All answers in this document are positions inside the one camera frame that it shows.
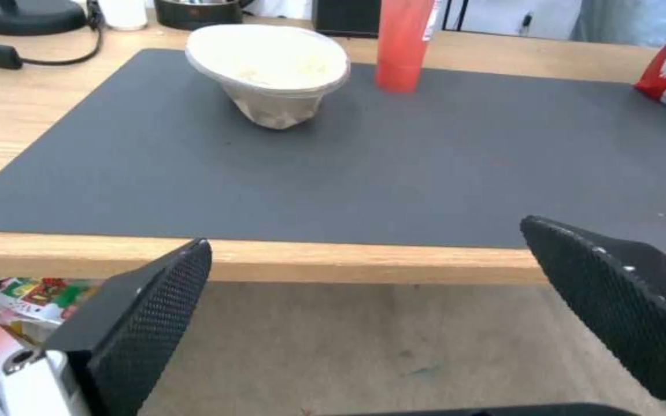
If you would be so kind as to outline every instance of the white cup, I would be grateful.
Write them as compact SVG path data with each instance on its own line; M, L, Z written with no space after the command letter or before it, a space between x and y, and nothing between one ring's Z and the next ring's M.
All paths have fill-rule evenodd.
M138 31L148 24L145 0L99 0L106 24L117 31Z

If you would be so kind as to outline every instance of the power cord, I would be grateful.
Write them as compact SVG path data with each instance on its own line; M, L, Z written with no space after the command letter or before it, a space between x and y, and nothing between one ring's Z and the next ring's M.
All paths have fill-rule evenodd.
M104 42L104 16L97 0L87 0L87 26L93 32L97 32L97 42L94 49L86 55L64 61L43 61L40 59L21 58L14 47L0 44L0 68L20 69L22 68L22 64L65 66L88 61L99 53Z

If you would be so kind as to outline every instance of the black container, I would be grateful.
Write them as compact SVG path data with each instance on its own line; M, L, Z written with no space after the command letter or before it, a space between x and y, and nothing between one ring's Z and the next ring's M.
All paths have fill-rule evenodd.
M380 8L381 0L314 0L312 24L329 36L375 38Z
M154 0L156 18L164 26L193 31L212 24L243 22L243 8L248 0L227 3L184 3L178 0Z

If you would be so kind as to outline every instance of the black box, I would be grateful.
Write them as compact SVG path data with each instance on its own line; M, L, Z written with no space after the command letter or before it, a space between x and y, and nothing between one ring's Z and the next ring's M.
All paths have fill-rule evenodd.
M325 35L375 38L380 7L381 0L314 0L312 24Z

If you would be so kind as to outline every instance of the black cable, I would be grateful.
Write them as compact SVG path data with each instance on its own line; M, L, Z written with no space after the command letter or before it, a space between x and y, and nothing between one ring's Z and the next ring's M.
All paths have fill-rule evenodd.
M22 64L44 65L44 66L64 66L79 64L94 58L101 50L104 42L103 31L104 18L99 8L97 0L87 0L87 26L92 32L97 32L97 43L94 49L86 55L79 58L66 59L64 61L43 61L40 59L22 58L14 47L0 44L0 68L2 69L20 69Z
M97 31L97 43L94 46L94 49L92 49L92 51L87 53L86 55L80 56L79 58L66 59L65 61L41 61L39 59L22 58L21 59L22 63L32 64L32 65L42 65L42 66L66 66L66 65L81 64L82 62L86 62L91 58L94 58L99 53L99 51L101 50L101 46L104 42L104 31L102 29L102 26L101 25L97 26L96 29L92 30Z
M87 0L87 26L89 26L92 31L97 32L97 43L94 45L94 49L92 49L91 52L84 56L80 56L79 58L66 59L65 61L41 61L40 59L21 58L22 63L42 66L66 66L81 64L82 62L94 58L101 50L101 46L104 42L104 31L102 29L103 22L104 17L97 0Z
M464 0L462 2L462 10L459 10L459 21L457 22L457 32L462 31L462 24L464 24L464 16L467 14L467 6L469 5L469 0Z

